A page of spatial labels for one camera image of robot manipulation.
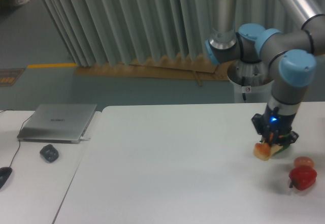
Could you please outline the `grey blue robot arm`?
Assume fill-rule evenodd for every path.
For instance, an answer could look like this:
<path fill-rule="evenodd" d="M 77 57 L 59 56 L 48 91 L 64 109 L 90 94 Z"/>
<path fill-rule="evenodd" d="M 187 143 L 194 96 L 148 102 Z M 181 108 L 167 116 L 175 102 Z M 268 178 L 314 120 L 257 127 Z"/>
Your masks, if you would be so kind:
<path fill-rule="evenodd" d="M 263 114 L 252 123 L 262 143 L 287 147 L 298 139 L 292 122 L 316 71 L 315 58 L 324 54 L 324 13 L 315 0 L 280 0 L 298 27 L 283 34 L 256 24 L 234 29 L 236 0 L 213 0 L 212 33 L 205 42 L 215 65 L 241 60 L 265 64 L 273 80 Z"/>

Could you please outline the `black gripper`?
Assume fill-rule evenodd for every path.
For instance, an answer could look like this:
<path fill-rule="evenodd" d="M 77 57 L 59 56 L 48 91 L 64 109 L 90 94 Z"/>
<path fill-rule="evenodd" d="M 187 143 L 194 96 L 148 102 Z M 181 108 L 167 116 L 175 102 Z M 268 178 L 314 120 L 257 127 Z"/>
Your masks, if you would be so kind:
<path fill-rule="evenodd" d="M 291 127 L 295 116 L 296 113 L 291 115 L 280 113 L 279 107 L 270 109 L 269 106 L 266 106 L 264 114 L 256 113 L 251 121 L 264 143 L 275 143 L 287 148 L 291 143 L 295 143 L 299 137 Z"/>

